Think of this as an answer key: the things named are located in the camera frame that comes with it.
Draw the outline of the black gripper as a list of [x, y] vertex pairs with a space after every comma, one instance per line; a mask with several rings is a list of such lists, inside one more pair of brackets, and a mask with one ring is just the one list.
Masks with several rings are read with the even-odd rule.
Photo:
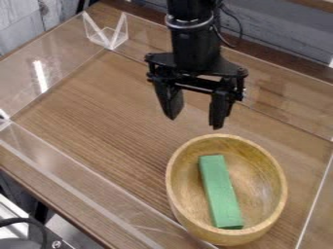
[[244, 99], [245, 78], [249, 72], [221, 55], [222, 36], [214, 21], [201, 23], [166, 21], [172, 35], [172, 53], [148, 53], [149, 80], [165, 115], [174, 120], [184, 109], [181, 86], [202, 92], [213, 92], [210, 126], [224, 127], [234, 101]]

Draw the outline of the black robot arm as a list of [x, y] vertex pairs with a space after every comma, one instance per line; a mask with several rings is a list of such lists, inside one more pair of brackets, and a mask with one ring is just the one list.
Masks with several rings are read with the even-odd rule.
[[224, 127], [233, 104], [245, 97], [249, 71], [221, 54], [224, 42], [217, 28], [221, 0], [166, 0], [166, 27], [173, 51], [149, 53], [148, 78], [170, 119], [180, 115], [184, 92], [192, 90], [212, 97], [209, 123]]

